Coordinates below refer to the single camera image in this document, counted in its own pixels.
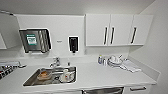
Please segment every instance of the cabinet door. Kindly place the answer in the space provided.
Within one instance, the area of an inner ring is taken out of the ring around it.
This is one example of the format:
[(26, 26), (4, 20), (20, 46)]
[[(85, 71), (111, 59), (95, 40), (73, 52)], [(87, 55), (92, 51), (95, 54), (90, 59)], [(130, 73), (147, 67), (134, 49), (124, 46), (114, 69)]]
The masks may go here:
[(152, 15), (134, 15), (130, 32), (130, 45), (144, 45), (152, 23)]
[(149, 94), (151, 85), (124, 87), (123, 94)]
[(19, 24), (15, 16), (0, 13), (0, 49), (7, 49), (21, 44)]
[(111, 15), (108, 46), (127, 45), (133, 15)]
[(86, 46), (107, 46), (110, 14), (86, 14)]

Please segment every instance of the soap dispenser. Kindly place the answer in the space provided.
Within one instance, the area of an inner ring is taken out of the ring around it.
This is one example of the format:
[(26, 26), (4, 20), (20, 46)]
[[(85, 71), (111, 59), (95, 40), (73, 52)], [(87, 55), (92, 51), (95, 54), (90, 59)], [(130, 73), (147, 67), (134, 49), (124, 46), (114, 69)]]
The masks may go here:
[(69, 37), (69, 47), (73, 54), (78, 51), (78, 37)]

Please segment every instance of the cabinet handle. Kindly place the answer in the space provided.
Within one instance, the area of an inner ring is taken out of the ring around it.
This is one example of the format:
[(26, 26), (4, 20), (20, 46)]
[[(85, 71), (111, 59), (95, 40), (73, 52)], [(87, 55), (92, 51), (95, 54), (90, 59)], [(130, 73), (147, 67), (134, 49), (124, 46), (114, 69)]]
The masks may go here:
[(132, 88), (130, 88), (131, 91), (138, 91), (138, 90), (145, 90), (145, 89), (146, 89), (146, 87), (143, 87), (143, 88), (136, 88), (136, 89), (132, 89)]
[(106, 44), (106, 36), (107, 36), (107, 27), (105, 27), (105, 38), (104, 38), (104, 45)]
[(111, 44), (113, 42), (113, 35), (114, 35), (114, 27), (112, 28), (112, 34), (111, 34)]
[(136, 27), (134, 27), (134, 33), (133, 33), (133, 36), (132, 36), (132, 41), (131, 41), (131, 43), (133, 43), (133, 42), (134, 42), (134, 38), (135, 38), (135, 33), (136, 33), (136, 30), (137, 30), (137, 28), (136, 28)]

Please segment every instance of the white wall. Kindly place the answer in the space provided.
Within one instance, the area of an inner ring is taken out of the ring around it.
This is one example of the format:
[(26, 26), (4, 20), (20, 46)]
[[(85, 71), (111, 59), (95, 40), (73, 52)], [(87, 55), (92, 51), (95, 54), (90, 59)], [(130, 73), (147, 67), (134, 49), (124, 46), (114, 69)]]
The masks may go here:
[(20, 29), (47, 28), (50, 32), (51, 50), (42, 54), (41, 52), (24, 53), (22, 46), (13, 47), (8, 50), (0, 50), (0, 58), (48, 58), (73, 56), (69, 51), (69, 36), (79, 37), (79, 51), (75, 57), (84, 55), (121, 55), (126, 58), (129, 46), (126, 47), (85, 47), (84, 16), (71, 15), (16, 15)]
[(156, 0), (141, 14), (154, 15), (145, 46), (133, 46), (129, 56), (161, 72), (150, 94), (168, 94), (168, 0)]

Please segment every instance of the sink basin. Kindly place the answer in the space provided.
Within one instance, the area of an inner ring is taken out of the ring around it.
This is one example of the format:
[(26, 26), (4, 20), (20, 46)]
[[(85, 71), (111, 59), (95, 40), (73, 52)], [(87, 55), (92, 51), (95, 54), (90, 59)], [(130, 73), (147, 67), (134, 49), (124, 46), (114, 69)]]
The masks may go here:
[[(61, 82), (60, 81), (60, 76), (63, 74), (63, 70), (68, 69), (68, 72), (73, 72), (74, 77), (72, 81), (69, 82)], [(47, 80), (39, 80), (37, 77), (41, 73), (41, 71), (46, 71), (48, 73), (51, 73), (51, 78)], [(63, 68), (63, 67), (57, 67), (53, 69), (45, 69), (41, 68), (38, 69), (24, 84), (23, 86), (36, 86), (36, 85), (48, 85), (48, 84), (65, 84), (65, 83), (73, 83), (76, 81), (76, 67), (68, 67), (68, 68)]]

